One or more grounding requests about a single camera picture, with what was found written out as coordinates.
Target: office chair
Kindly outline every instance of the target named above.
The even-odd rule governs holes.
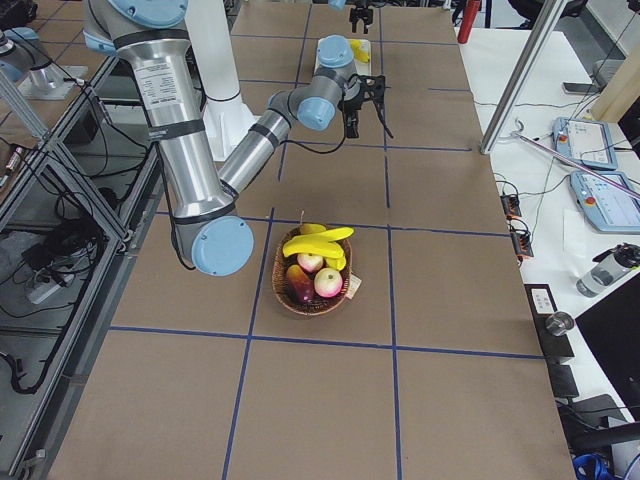
[[[561,17],[578,17],[584,10],[588,0],[571,0],[564,7]],[[518,15],[527,20],[520,25],[520,28],[531,30],[536,22],[544,0],[509,0],[511,6],[518,12]]]

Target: blue joint cap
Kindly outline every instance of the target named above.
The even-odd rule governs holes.
[[[22,78],[22,75],[24,75],[24,72],[21,72],[10,63],[0,62],[0,70],[2,70],[2,73],[4,73],[11,82],[17,82]]]
[[[187,13],[189,0],[109,0],[118,13],[148,28],[170,28]]]
[[[298,107],[298,120],[311,130],[326,129],[335,114],[333,103],[322,97],[305,98]]]
[[[346,38],[341,35],[331,35],[320,42],[318,46],[318,62],[327,68],[340,68],[353,61],[353,50]]]
[[[240,270],[253,252],[253,233],[247,222],[227,215],[200,229],[191,246],[191,260],[202,273],[223,277]]]
[[[329,0],[329,6],[334,10],[342,10],[346,3],[347,0]]]
[[[102,53],[103,55],[107,55],[109,57],[118,56],[118,52],[116,51],[116,47],[113,45],[113,42],[108,42],[103,38],[91,35],[86,30],[84,30],[82,33],[84,33],[84,43],[87,45],[88,49],[93,50],[94,52]]]
[[[8,30],[5,30],[5,35],[7,38],[10,38],[14,42],[19,42],[20,40],[39,40],[38,34],[31,30],[29,27],[15,27]]]

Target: metal cup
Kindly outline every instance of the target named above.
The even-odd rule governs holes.
[[[576,326],[576,321],[571,315],[565,312],[556,312],[549,315],[545,321],[547,331],[556,337],[560,337]]]

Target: white desk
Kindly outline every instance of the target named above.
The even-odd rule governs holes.
[[[469,43],[462,45],[461,51],[476,102],[495,104],[499,101],[528,35],[529,32],[516,30],[473,30]],[[581,101],[582,96],[567,95],[562,91],[563,81],[585,83],[590,82],[590,79],[564,35],[554,32],[517,103],[566,105]],[[495,107],[476,104],[476,109],[484,130]],[[525,125],[525,135],[530,138],[544,137],[551,132],[557,117],[571,116],[575,109],[575,105],[565,108],[516,107],[507,123],[507,130],[502,135],[506,136],[510,130],[515,129],[515,119],[518,118]],[[614,142],[624,139],[617,125],[610,127]],[[541,143],[551,146],[551,139],[546,138],[541,140]],[[640,162],[637,156],[633,152],[617,152],[617,156],[619,170],[632,179],[640,179]],[[494,172],[504,175],[520,192],[535,193],[546,190],[545,177],[550,161],[548,155],[520,141],[499,143],[491,152]],[[547,189],[556,185],[571,170],[560,165],[558,161],[554,162]],[[521,196],[523,220],[532,229],[539,201],[540,196]],[[618,243],[640,242],[638,235],[598,233],[586,220],[578,225],[565,224],[567,218],[572,214],[575,217],[575,212],[579,211],[568,179],[555,191],[545,194],[533,236],[535,258],[526,260],[520,270],[524,283],[549,284],[558,309],[574,317],[614,290],[610,288],[596,298],[586,298],[577,292],[575,282],[594,265],[591,259]],[[627,275],[616,286],[622,285],[632,276]],[[569,362],[569,365],[580,391],[578,399],[608,393],[618,405],[622,405],[618,394],[600,369],[578,329],[571,330],[568,336],[575,353],[575,359]],[[626,411],[623,413],[628,420],[633,421]]]

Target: wicker basket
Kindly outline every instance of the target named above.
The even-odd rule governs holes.
[[[338,305],[343,302],[347,289],[349,288],[349,277],[351,276],[351,245],[349,244],[349,240],[345,238],[344,240],[338,240],[337,242],[344,250],[344,254],[347,259],[347,266],[340,272],[340,275],[342,276],[342,289],[340,290],[340,293],[332,298],[322,298],[319,295],[315,295],[310,303],[300,304],[292,300],[287,294],[287,281],[285,278],[287,269],[296,262],[296,255],[291,255],[289,258],[285,258],[282,254],[283,245],[296,235],[300,235],[299,228],[294,228],[287,233],[278,244],[276,259],[273,264],[273,273],[271,276],[273,291],[275,292],[278,301],[292,312],[307,316],[328,313],[337,308]]]

